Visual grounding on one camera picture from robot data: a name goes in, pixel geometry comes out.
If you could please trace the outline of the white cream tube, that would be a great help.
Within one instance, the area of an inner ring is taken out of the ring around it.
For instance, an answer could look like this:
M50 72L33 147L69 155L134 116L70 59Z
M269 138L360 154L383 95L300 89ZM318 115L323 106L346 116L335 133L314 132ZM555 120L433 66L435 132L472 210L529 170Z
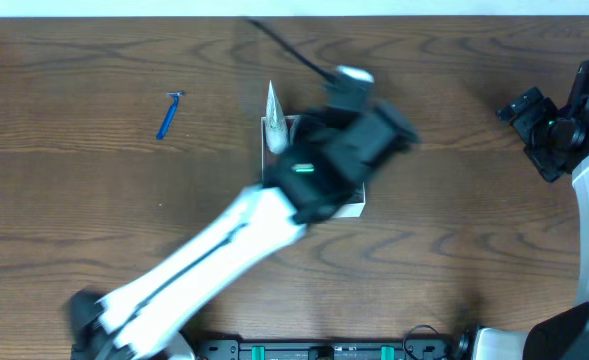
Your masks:
M289 130L272 82L268 85L264 126L269 151L275 155L283 153L289 145Z

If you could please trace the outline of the blue disposable razor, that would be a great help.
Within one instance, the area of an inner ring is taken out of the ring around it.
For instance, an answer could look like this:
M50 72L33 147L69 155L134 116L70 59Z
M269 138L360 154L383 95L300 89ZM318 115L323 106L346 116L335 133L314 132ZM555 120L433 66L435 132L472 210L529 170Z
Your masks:
M168 107L168 110L165 114L164 120L157 132L156 139L163 140L172 124L172 121L175 117L177 112L180 99L185 95L184 91L176 91L176 92L168 92L166 96L172 99L172 103Z

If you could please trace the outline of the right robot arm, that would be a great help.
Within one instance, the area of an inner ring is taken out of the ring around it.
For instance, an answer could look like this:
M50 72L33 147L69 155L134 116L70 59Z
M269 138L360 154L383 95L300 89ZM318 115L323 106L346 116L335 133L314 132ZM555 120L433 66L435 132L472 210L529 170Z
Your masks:
M533 87L497 110L520 136L524 152L548 183L568 174L580 225L575 304L527 332L478 326L460 338L458 359L589 359L589 60L576 72L568 100L557 107Z

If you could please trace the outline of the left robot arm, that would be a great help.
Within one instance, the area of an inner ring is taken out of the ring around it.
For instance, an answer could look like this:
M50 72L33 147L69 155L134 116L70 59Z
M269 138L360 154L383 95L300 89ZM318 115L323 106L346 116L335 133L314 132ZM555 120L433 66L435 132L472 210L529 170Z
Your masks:
M69 302L75 359L193 359L183 326L264 258L339 212L397 152L419 141L393 106L369 105L373 76L340 66L327 104L300 117L294 142L223 213L133 282Z

